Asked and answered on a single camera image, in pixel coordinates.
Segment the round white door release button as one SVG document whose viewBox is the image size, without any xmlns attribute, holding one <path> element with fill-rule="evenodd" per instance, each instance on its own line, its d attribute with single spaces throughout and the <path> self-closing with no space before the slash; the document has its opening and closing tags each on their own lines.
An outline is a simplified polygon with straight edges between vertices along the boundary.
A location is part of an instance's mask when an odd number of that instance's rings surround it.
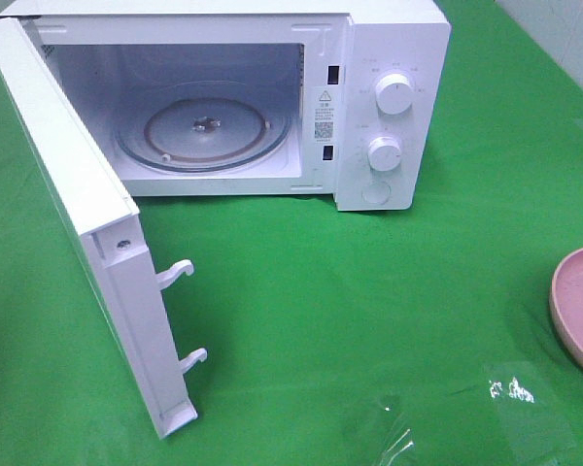
<svg viewBox="0 0 583 466">
<path fill-rule="evenodd" d="M 383 205 L 391 197 L 391 188 L 388 183 L 378 181 L 365 186 L 361 191 L 363 200 L 368 204 Z"/>
</svg>

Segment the white microwave knob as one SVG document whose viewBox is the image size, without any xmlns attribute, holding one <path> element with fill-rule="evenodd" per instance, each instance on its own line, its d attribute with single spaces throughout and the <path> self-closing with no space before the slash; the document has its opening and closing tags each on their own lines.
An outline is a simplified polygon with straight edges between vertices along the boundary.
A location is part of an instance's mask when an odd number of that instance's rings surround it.
<svg viewBox="0 0 583 466">
<path fill-rule="evenodd" d="M 413 102 L 413 84 L 407 75 L 400 72 L 392 72 L 380 78 L 374 91 L 376 104 L 386 115 L 401 114 Z"/>
<path fill-rule="evenodd" d="M 400 142 L 392 137 L 379 137 L 368 146 L 367 159 L 372 170 L 389 172 L 401 162 L 402 150 Z"/>
</svg>

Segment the pink round plate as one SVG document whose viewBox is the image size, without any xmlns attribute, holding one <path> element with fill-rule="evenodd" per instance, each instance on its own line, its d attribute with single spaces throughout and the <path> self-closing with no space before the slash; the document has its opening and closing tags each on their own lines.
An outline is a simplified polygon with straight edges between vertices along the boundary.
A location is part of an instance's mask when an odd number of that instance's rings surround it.
<svg viewBox="0 0 583 466">
<path fill-rule="evenodd" d="M 583 248 L 571 252 L 557 266 L 549 305 L 560 339 L 583 369 Z"/>
</svg>

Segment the white microwave door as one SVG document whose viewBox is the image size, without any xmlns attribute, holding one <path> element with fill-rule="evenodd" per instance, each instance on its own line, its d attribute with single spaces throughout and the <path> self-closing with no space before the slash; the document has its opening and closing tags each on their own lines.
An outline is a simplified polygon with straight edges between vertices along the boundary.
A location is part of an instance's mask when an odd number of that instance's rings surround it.
<svg viewBox="0 0 583 466">
<path fill-rule="evenodd" d="M 30 38 L 0 19 L 0 74 L 88 280 L 128 362 L 153 422 L 165 438 L 198 417 L 184 378 L 206 349 L 177 353 L 162 291 L 193 264 L 154 268 L 139 209 Z"/>
</svg>

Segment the glass microwave turntable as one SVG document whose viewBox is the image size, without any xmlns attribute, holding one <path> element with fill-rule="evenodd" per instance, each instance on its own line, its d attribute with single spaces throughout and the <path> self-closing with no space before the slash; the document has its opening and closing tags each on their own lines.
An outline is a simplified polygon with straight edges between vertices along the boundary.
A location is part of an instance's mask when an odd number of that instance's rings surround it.
<svg viewBox="0 0 583 466">
<path fill-rule="evenodd" d="M 276 87 L 202 81 L 148 89 L 123 102 L 121 149 L 164 171 L 218 172 L 258 160 L 287 138 L 298 99 Z"/>
</svg>

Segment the white microwave oven body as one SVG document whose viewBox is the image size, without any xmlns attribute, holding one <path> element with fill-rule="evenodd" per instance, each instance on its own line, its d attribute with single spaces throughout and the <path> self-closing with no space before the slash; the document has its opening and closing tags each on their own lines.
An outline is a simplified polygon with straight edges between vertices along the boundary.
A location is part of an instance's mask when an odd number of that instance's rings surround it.
<svg viewBox="0 0 583 466">
<path fill-rule="evenodd" d="M 431 1 L 16 1 L 20 21 L 93 140 L 134 196 L 329 194 L 341 211 L 412 203 L 451 26 Z M 381 112 L 375 84 L 400 72 L 412 105 Z M 127 155 L 115 129 L 124 101 L 148 89 L 202 81 L 295 94 L 286 140 L 266 156 L 186 174 Z M 369 144 L 400 142 L 392 171 L 370 168 Z M 391 197 L 366 203 L 386 182 Z"/>
</svg>

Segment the clear tape patch centre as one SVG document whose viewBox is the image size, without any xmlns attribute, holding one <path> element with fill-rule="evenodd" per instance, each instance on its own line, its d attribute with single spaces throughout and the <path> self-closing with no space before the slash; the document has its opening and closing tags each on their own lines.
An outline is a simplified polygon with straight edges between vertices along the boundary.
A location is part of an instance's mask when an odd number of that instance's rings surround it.
<svg viewBox="0 0 583 466">
<path fill-rule="evenodd" d="M 394 393 L 378 397 L 376 414 L 376 445 L 370 465 L 417 465 L 413 432 L 401 399 Z"/>
</svg>

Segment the clear tape patch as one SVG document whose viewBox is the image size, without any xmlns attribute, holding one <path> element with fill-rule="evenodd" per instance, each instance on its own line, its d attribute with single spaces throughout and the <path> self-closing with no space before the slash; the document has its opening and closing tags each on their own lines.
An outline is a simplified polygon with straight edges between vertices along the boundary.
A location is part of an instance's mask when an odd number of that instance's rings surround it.
<svg viewBox="0 0 583 466">
<path fill-rule="evenodd" d="M 370 465 L 417 465 L 413 432 L 401 399 L 394 393 L 378 397 L 376 414 L 376 445 Z"/>
<path fill-rule="evenodd" d="M 558 465 L 576 441 L 550 384 L 527 361 L 488 364 L 485 371 L 491 403 L 516 462 Z"/>
</svg>

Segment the clear tape patch right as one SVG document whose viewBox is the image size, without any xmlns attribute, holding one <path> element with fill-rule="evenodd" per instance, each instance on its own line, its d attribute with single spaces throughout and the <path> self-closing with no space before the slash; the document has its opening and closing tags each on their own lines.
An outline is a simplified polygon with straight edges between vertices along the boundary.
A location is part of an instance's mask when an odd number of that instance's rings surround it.
<svg viewBox="0 0 583 466">
<path fill-rule="evenodd" d="M 488 364 L 485 371 L 491 403 L 516 462 L 558 465 L 576 441 L 550 384 L 527 361 Z"/>
</svg>

